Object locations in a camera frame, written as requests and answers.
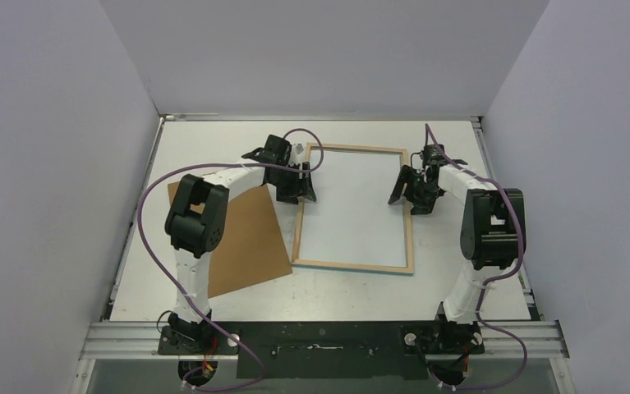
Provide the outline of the brown cardboard backing board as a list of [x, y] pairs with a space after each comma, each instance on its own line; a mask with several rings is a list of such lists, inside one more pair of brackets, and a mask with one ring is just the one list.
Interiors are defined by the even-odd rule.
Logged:
[[212, 252], [207, 296], [215, 297], [292, 274], [269, 189], [259, 186], [228, 204], [222, 240]]

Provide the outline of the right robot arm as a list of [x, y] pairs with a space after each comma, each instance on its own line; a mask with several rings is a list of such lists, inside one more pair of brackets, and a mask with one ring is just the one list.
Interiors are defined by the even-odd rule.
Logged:
[[433, 212], [436, 200], [451, 195], [463, 206], [459, 244], [466, 263], [440, 304], [430, 332], [442, 352], [480, 345], [478, 314], [492, 285], [508, 277], [526, 248], [524, 198], [518, 189], [500, 189], [476, 174], [467, 162], [447, 158], [443, 145], [426, 145], [418, 152], [421, 168], [400, 167], [389, 204], [405, 199], [413, 215]]

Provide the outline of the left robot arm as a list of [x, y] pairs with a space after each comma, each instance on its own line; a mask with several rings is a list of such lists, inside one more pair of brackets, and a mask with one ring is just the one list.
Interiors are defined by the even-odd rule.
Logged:
[[229, 203], [265, 185], [275, 188], [279, 202], [314, 202], [310, 174], [316, 168], [305, 159], [300, 144], [269, 135], [263, 146], [244, 153], [235, 163], [220, 165], [205, 175], [181, 178], [164, 230], [175, 251], [177, 267], [172, 278], [177, 298], [168, 325], [172, 336], [188, 351], [205, 351], [216, 336], [209, 322], [209, 266], [211, 254], [223, 240]]

